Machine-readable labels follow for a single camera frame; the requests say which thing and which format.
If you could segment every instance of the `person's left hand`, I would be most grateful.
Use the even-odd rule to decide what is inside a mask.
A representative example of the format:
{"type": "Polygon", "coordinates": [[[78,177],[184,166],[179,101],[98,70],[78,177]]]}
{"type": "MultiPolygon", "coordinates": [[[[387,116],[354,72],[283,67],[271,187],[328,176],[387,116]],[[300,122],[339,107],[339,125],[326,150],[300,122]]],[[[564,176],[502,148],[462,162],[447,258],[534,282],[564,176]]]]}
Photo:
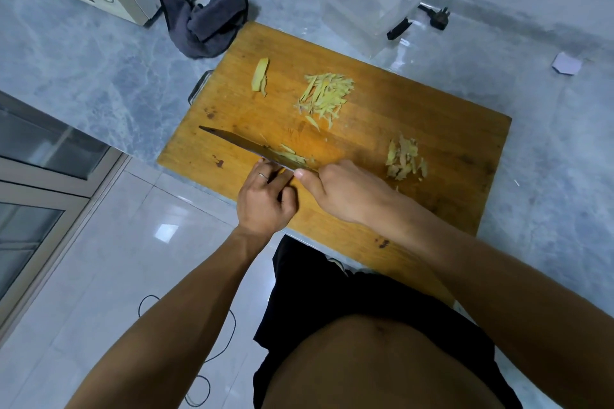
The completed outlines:
{"type": "Polygon", "coordinates": [[[279,165],[263,159],[256,162],[236,202],[238,228],[267,240],[288,225],[296,213],[296,192],[287,186],[294,173],[286,169],[271,180],[278,170],[279,165]]]}

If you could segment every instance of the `oven mitt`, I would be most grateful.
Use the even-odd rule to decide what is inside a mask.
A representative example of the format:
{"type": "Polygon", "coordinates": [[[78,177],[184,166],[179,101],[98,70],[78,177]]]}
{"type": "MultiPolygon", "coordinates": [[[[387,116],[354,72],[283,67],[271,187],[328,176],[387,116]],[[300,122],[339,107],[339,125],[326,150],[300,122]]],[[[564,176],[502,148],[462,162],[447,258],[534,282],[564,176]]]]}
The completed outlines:
{"type": "Polygon", "coordinates": [[[160,0],[173,43],[192,58],[216,57],[232,43],[248,19],[248,0],[160,0]]]}

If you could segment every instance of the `cable on floor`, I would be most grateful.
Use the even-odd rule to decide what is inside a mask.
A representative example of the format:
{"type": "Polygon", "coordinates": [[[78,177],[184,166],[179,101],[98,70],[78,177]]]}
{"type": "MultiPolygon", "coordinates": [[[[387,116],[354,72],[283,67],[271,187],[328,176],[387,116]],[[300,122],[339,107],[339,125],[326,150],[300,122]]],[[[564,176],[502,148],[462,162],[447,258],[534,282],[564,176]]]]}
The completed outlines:
{"type": "MultiPolygon", "coordinates": [[[[160,298],[157,297],[155,294],[148,294],[143,299],[141,299],[141,303],[139,304],[139,310],[138,310],[139,318],[141,318],[141,315],[142,315],[141,314],[141,307],[142,307],[143,303],[145,302],[146,299],[148,299],[150,297],[153,297],[153,298],[155,298],[158,301],[160,300],[160,298]]],[[[226,346],[224,346],[224,349],[222,351],[218,352],[212,358],[206,359],[204,361],[203,365],[206,364],[207,362],[211,362],[211,360],[221,356],[222,353],[228,349],[228,347],[230,345],[230,342],[232,341],[232,338],[234,336],[234,331],[236,330],[236,317],[234,316],[234,313],[230,309],[228,309],[228,312],[230,313],[230,315],[232,316],[233,321],[234,321],[234,325],[233,325],[233,328],[232,328],[232,333],[230,334],[230,338],[228,339],[228,343],[226,343],[226,346]]],[[[194,402],[194,400],[192,398],[190,398],[190,393],[188,392],[185,395],[184,399],[185,399],[186,404],[188,406],[190,406],[190,407],[200,407],[200,406],[202,406],[203,404],[205,404],[207,402],[207,399],[209,399],[209,397],[211,395],[211,382],[209,381],[209,379],[207,377],[203,376],[203,375],[198,374],[198,375],[196,375],[196,378],[194,379],[194,381],[196,381],[198,378],[202,378],[205,382],[207,382],[207,385],[209,386],[209,389],[207,390],[207,396],[200,403],[194,402]]]]}

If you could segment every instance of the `forearm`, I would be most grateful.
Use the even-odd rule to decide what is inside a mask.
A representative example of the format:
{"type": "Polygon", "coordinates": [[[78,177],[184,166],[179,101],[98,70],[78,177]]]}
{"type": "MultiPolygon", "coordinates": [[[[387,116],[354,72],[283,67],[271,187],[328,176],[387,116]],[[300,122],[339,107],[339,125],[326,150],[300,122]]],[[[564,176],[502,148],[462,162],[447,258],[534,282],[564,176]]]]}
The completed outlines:
{"type": "Polygon", "coordinates": [[[107,351],[67,408],[179,406],[267,242],[235,229],[107,351]]]}
{"type": "Polygon", "coordinates": [[[605,313],[401,195],[374,211],[369,225],[425,261],[497,346],[560,404],[613,400],[614,320],[605,313]]]}

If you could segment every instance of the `person's left arm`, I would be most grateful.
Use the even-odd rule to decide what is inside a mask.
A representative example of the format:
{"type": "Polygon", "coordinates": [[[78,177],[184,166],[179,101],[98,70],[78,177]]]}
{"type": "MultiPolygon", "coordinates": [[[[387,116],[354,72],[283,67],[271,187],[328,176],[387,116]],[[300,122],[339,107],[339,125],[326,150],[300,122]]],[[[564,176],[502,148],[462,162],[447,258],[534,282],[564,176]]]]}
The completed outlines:
{"type": "Polygon", "coordinates": [[[252,261],[296,213],[296,194],[287,186],[292,172],[268,182],[275,170],[267,162],[254,165],[239,192],[239,224],[228,239],[124,333],[85,377],[66,409],[180,405],[252,261]]]}

